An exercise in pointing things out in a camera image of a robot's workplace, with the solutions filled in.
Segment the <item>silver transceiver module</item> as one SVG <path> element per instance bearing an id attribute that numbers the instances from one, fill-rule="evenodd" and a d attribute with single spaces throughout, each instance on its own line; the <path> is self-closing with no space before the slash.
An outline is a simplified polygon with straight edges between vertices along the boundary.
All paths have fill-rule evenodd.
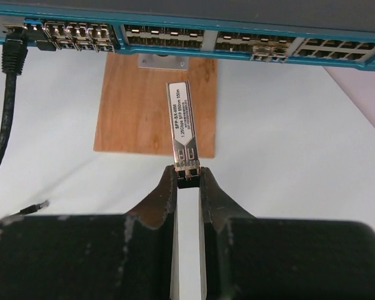
<path id="1" fill-rule="evenodd" d="M 189 81 L 166 84 L 177 185 L 198 188 L 201 176 Z"/>
<path id="2" fill-rule="evenodd" d="M 283 63 L 287 58 L 286 47 L 276 46 L 253 46 L 251 61 Z"/>

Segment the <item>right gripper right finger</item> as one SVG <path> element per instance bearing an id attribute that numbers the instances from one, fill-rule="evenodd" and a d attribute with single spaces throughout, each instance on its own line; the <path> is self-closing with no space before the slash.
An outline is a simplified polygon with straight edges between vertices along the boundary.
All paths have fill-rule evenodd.
<path id="1" fill-rule="evenodd" d="M 203 299 L 375 299 L 375 232 L 354 221 L 255 217 L 201 170 Z"/>

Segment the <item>dark grey network switch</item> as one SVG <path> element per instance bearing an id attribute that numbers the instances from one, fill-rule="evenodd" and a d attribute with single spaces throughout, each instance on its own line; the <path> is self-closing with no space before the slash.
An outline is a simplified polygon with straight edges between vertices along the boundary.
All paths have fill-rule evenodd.
<path id="1" fill-rule="evenodd" d="M 0 1 L 0 44 L 21 31 L 42 51 L 251 61 L 375 71 L 375 1 Z"/>

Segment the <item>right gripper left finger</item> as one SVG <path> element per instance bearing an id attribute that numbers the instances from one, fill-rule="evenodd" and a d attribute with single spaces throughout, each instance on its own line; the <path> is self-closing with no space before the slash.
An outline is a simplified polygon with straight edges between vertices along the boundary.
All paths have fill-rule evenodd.
<path id="1" fill-rule="evenodd" d="M 0 220 L 0 299 L 177 299 L 177 179 L 123 214 Z"/>

